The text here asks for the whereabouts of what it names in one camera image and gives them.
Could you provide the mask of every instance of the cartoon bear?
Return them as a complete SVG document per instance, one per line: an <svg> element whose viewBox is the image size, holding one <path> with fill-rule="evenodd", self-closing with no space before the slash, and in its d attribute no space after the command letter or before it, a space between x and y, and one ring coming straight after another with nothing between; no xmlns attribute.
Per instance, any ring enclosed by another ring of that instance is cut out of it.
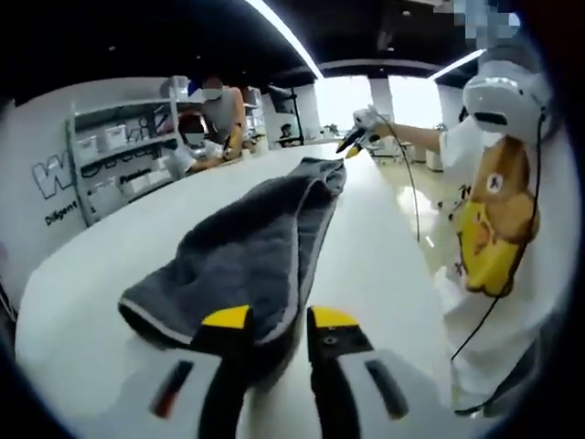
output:
<svg viewBox="0 0 585 439"><path fill-rule="evenodd" d="M458 233L470 292L504 297L512 291L516 269L540 223L529 178L520 141L504 137L485 150Z"/></svg>

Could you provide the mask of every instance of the ceiling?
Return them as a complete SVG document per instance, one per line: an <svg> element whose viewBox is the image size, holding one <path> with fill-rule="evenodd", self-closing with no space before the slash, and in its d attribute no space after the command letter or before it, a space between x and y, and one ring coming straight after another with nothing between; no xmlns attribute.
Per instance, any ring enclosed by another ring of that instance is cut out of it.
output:
<svg viewBox="0 0 585 439"><path fill-rule="evenodd" d="M471 50L453 15L433 13L431 5L407 0L265 3L317 64L361 59L353 66L338 62L322 68L325 76L428 76L433 66L443 67ZM314 78L284 37L244 0L56 0L20 7L25 10L11 17L10 28L16 30L9 31L11 44L1 54L9 71L2 92L18 102L74 83L125 76L196 77L214 70L238 85L284 87ZM472 73L473 66L443 80L461 86Z"/></svg>

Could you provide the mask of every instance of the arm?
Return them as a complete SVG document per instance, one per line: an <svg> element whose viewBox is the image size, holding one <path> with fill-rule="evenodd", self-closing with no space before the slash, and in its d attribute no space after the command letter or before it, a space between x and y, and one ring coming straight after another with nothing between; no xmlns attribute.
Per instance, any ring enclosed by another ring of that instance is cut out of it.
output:
<svg viewBox="0 0 585 439"><path fill-rule="evenodd" d="M209 137L211 137L211 140L214 142L221 143L220 139L218 139L218 131L216 130L216 127L213 124L213 122L211 122L211 120L205 114L203 114L203 120L205 121L205 125L207 127Z"/></svg>
<svg viewBox="0 0 585 439"><path fill-rule="evenodd" d="M432 151L435 154L441 153L439 142L441 137L440 132L427 128L417 128L416 126L400 125L393 122L390 122L390 125L399 140L411 142L412 144ZM394 136L392 130L390 130L385 123L377 123L374 131L380 137Z"/></svg>
<svg viewBox="0 0 585 439"><path fill-rule="evenodd" d="M241 150L244 141L243 127L246 125L246 109L244 107L244 98L239 89L234 90L234 107L236 119L231 127L231 134L229 135L229 147L231 152L226 156L226 159L233 160L241 155Z"/></svg>
<svg viewBox="0 0 585 439"><path fill-rule="evenodd" d="M191 165L191 167L186 171L186 173L188 175L193 175L196 174L197 172L205 171L206 169L211 169L212 167L221 165L223 162L224 160L221 157L213 157L205 161L198 161Z"/></svg>

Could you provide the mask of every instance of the floor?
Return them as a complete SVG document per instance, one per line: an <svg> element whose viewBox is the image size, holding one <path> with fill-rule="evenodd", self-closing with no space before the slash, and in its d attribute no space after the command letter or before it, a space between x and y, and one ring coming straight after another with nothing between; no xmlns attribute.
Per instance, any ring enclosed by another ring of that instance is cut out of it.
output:
<svg viewBox="0 0 585 439"><path fill-rule="evenodd" d="M380 171L394 187L396 202L409 221L412 233L417 233L417 215L412 184L406 164L393 159L378 162ZM442 172L433 172L424 164L410 165L417 194L420 218L420 246L429 271L435 274L445 263L452 261L458 251L453 223L448 214L459 197L456 186L445 182ZM437 203L444 202L439 209Z"/></svg>

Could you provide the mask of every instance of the towel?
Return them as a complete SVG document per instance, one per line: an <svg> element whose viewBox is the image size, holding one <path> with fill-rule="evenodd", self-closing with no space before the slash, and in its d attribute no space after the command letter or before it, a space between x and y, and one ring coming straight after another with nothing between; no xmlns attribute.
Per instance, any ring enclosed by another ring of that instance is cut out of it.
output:
<svg viewBox="0 0 585 439"><path fill-rule="evenodd" d="M306 157L260 183L197 224L171 262L126 290L123 318L147 340L184 347L206 316L249 305L255 344L277 339L306 304L345 182L343 160Z"/></svg>

